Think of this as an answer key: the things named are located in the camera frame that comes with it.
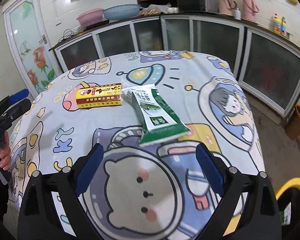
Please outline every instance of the blue basket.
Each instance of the blue basket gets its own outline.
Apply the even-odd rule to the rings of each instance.
[[[120,21],[136,16],[139,11],[138,4],[123,4],[105,9],[103,15],[108,20]]]

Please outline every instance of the pink thermos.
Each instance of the pink thermos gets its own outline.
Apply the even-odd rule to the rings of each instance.
[[[243,0],[243,12],[242,18],[252,22],[256,22],[256,14],[259,12],[259,8],[255,0]]]
[[[234,0],[219,0],[219,13],[232,15],[232,9],[237,8]]]

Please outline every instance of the metal screw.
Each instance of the metal screw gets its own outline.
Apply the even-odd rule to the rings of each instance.
[[[40,171],[34,171],[34,172],[32,172],[32,176],[34,176],[34,177],[38,177],[39,174],[40,174]]]
[[[262,171],[262,172],[260,172],[260,176],[263,177],[263,178],[266,178],[267,174],[264,171]]]
[[[68,172],[70,172],[71,171],[71,167],[69,167],[69,166],[66,166],[66,167],[63,167],[62,168],[62,172],[63,173],[68,173]]]
[[[236,167],[229,167],[229,171],[232,173],[232,174],[236,174],[238,172],[237,168]]]

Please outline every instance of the yellow box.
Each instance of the yellow box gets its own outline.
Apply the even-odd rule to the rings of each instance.
[[[121,106],[121,83],[79,89],[75,99],[79,108]]]

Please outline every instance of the cartoon print tablecloth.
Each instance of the cartoon print tablecloth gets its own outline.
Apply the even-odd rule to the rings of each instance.
[[[131,86],[156,84],[191,134],[141,148],[140,123],[127,102],[78,109],[79,88],[123,79]],[[243,173],[265,169],[249,104],[228,63],[200,53],[143,51],[78,66],[37,96],[10,141],[10,186],[18,208],[33,171],[60,171],[95,143],[104,147],[104,159],[79,197],[104,239],[195,238],[220,201],[196,161],[199,142]],[[53,198],[64,230],[74,234],[57,193]],[[231,224],[245,199],[242,194]]]

